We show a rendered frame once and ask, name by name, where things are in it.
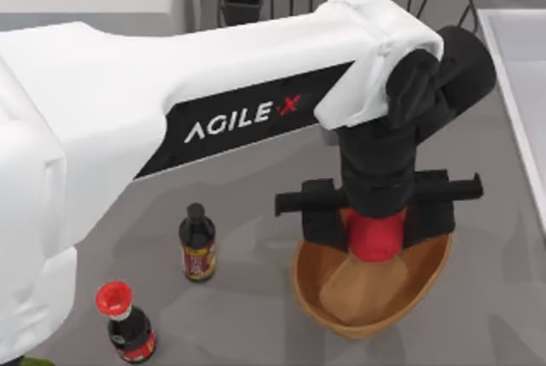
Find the dark bottle with black cap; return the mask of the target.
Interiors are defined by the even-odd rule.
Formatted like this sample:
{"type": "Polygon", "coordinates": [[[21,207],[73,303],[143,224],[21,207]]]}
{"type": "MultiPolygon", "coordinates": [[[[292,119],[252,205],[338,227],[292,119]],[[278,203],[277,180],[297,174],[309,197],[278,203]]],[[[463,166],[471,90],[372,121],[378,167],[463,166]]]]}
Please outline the dark bottle with black cap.
{"type": "Polygon", "coordinates": [[[201,203],[187,207],[178,227],[184,275],[192,282],[210,280],[216,270],[216,227],[201,203]]]}

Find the wooden basket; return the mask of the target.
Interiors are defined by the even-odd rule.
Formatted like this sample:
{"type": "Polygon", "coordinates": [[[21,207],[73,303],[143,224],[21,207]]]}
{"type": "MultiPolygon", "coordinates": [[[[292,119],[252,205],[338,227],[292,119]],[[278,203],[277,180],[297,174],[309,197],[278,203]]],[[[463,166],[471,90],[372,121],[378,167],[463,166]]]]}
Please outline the wooden basket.
{"type": "Polygon", "coordinates": [[[323,283],[343,262],[346,255],[328,247],[300,241],[292,260],[293,294],[299,308],[314,322],[347,339],[369,339],[393,327],[414,310],[429,294],[449,257],[453,235],[442,235],[404,250],[405,280],[393,302],[379,312],[376,322],[345,325],[328,314],[319,302],[323,283]]]}

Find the dark bottle with red cap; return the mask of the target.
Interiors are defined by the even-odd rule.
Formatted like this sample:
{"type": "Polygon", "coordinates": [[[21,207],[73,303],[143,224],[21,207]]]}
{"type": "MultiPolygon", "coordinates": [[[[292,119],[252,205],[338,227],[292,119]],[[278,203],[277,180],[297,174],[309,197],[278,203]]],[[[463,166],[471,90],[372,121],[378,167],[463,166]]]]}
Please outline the dark bottle with red cap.
{"type": "Polygon", "coordinates": [[[133,304],[133,292],[127,283],[110,281],[100,286],[95,305],[108,318],[110,342],[123,361],[139,364],[153,356],[157,335],[146,313],[133,304]]]}

